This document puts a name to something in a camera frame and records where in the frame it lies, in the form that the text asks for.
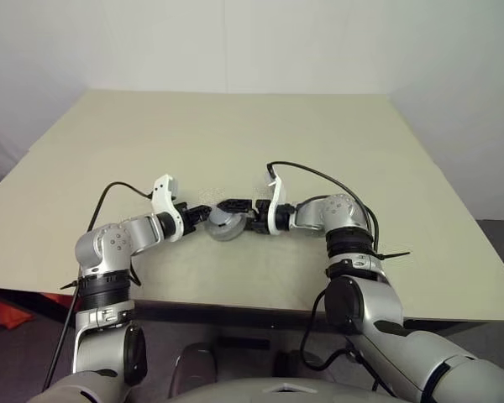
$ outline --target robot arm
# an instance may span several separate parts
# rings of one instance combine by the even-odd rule
[[[31,402],[122,402],[147,374],[144,333],[134,319],[129,299],[135,255],[175,242],[207,219],[210,207],[188,209],[173,204],[177,182],[169,175],[154,185],[153,212],[107,224],[80,237],[75,247],[80,265],[80,309],[76,314],[71,375]]]
[[[244,229],[257,233],[306,230],[324,234],[329,258],[324,297],[328,322],[386,387],[397,397],[418,403],[504,401],[504,370],[437,334],[403,328],[402,304],[381,264],[383,259],[403,254],[377,253],[361,203],[340,194],[316,196],[291,206],[284,204],[279,176],[270,186],[274,187],[272,200],[257,201],[252,216],[245,216],[252,201],[236,200],[219,203],[219,214],[225,214],[227,222],[239,215],[247,217]],[[218,240],[239,234],[229,229],[219,223],[213,233],[207,226]]]
[[[244,230],[323,233],[329,257],[328,322],[397,397],[418,403],[504,401],[502,369],[436,334],[403,328],[401,302],[381,266],[383,259],[399,254],[385,256],[374,249],[361,202],[341,194],[292,206],[285,203],[280,177],[271,179],[272,200],[258,200],[253,209],[251,200],[231,199],[211,211],[172,204],[176,182],[165,175],[155,182],[152,213],[83,235],[76,246],[81,308],[72,374],[31,402],[125,400],[147,372],[144,334],[132,320],[129,299],[131,257],[163,240],[175,242],[207,216],[207,231],[217,240]]]

